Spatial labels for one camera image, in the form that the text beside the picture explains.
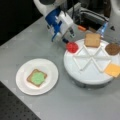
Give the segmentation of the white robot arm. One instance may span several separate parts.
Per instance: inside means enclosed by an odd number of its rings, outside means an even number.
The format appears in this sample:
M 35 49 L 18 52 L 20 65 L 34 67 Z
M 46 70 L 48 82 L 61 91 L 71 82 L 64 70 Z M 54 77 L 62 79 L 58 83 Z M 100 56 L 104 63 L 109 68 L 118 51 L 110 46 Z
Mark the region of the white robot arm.
M 66 0 L 33 0 L 33 2 L 47 23 L 52 34 L 51 41 L 62 40 L 68 43 L 65 34 L 67 32 L 74 34 L 74 22 L 69 14 L 60 8 Z

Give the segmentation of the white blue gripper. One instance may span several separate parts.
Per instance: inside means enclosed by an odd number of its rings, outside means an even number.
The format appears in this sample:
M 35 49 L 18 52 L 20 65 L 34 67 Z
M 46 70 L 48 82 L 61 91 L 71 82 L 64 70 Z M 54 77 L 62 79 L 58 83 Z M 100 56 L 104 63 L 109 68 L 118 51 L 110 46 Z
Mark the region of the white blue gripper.
M 74 22 L 67 12 L 63 12 L 59 8 L 56 8 L 45 17 L 45 20 L 52 34 L 51 41 L 63 39 L 68 31 L 70 31 L 70 36 L 72 38 L 75 37 L 73 31 Z M 62 41 L 66 44 L 69 42 L 65 38 Z

